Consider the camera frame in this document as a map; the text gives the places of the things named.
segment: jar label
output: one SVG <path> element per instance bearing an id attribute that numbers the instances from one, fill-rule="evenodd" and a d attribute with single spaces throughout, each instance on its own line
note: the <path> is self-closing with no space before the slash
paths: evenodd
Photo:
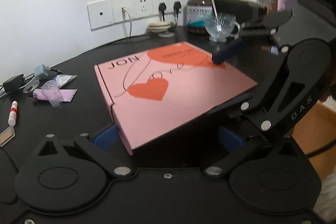
<path id="1" fill-rule="evenodd" d="M 187 25 L 204 28 L 204 13 L 212 13 L 212 6 L 187 6 Z"/>

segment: plastic bag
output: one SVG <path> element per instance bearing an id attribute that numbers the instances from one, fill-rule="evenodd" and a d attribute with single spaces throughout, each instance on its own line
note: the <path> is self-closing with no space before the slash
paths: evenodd
<path id="1" fill-rule="evenodd" d="M 58 84 L 58 88 L 64 87 L 67 83 L 75 79 L 77 75 L 57 75 L 54 80 Z"/>

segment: purple tube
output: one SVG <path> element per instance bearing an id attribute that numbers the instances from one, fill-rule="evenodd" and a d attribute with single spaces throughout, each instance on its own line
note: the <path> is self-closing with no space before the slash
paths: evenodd
<path id="1" fill-rule="evenodd" d="M 62 102 L 71 102 L 72 98 L 75 96 L 77 90 L 59 90 L 63 96 Z M 48 101 L 48 98 L 42 94 L 41 89 L 36 89 L 34 91 L 28 92 L 28 97 L 34 97 L 38 100 Z"/>

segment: clear plastic cup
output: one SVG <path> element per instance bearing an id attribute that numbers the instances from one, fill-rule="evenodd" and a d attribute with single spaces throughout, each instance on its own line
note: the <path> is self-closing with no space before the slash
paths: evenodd
<path id="1" fill-rule="evenodd" d="M 53 107 L 58 107 L 62 101 L 63 101 L 63 96 L 61 92 L 58 89 L 58 84 L 55 80 L 51 80 L 46 82 L 42 88 L 42 94 L 48 98 L 50 104 Z"/>

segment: wall outlet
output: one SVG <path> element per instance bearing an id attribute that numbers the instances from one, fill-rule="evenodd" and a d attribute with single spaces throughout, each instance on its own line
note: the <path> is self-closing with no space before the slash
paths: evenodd
<path id="1" fill-rule="evenodd" d="M 153 15 L 152 0 L 133 0 L 135 18 Z"/>
<path id="2" fill-rule="evenodd" d="M 167 10 L 165 11 L 165 14 L 170 14 L 174 12 L 174 3 L 176 1 L 180 0 L 152 0 L 153 3 L 153 14 L 159 15 L 161 12 L 159 11 L 159 4 L 164 2 L 167 6 Z"/>
<path id="3" fill-rule="evenodd" d="M 111 0 L 103 0 L 87 5 L 91 29 L 114 24 Z"/>
<path id="4" fill-rule="evenodd" d="M 135 18 L 133 0 L 112 0 L 113 17 L 115 23 L 129 21 L 128 15 L 126 12 L 122 11 L 122 7 L 127 8 L 131 19 Z"/>

